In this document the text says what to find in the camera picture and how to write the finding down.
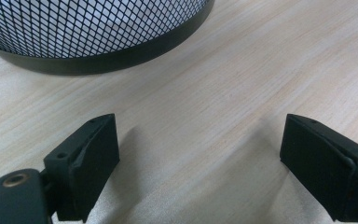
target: metal mesh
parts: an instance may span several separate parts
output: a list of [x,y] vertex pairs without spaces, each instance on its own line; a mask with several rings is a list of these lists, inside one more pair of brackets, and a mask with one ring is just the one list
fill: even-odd
[[163,35],[209,0],[0,0],[0,50],[76,58],[126,49]]

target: wooden table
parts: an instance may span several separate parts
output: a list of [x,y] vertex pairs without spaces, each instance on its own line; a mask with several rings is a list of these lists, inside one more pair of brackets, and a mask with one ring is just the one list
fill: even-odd
[[332,223],[279,150],[288,113],[358,142],[358,1],[217,0],[176,49],[97,76],[0,59],[0,176],[109,113],[121,162],[89,223]]

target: black rim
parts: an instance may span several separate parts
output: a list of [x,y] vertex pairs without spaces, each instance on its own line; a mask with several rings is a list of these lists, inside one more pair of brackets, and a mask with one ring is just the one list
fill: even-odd
[[177,47],[203,24],[213,8],[214,0],[195,16],[168,33],[143,44],[96,56],[49,59],[22,56],[0,50],[0,57],[19,67],[56,75],[91,75],[117,71],[145,63]]

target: black mesh basket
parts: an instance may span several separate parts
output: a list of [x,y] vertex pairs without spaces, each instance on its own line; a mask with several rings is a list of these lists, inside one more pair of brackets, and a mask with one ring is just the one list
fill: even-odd
[[149,61],[205,21],[214,0],[0,0],[0,56],[51,74]]

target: screw hole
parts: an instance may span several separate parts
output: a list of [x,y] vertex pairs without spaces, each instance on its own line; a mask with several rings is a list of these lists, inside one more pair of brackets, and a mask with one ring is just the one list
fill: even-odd
[[57,158],[58,158],[58,159],[63,159],[63,158],[65,158],[66,156],[67,156],[67,154],[64,153],[64,152],[62,152],[62,153],[60,153],[60,154],[57,155]]
[[6,188],[15,187],[15,186],[18,186],[18,185],[24,183],[28,178],[29,178],[29,176],[27,174],[13,175],[13,176],[8,177],[4,181],[3,186]]

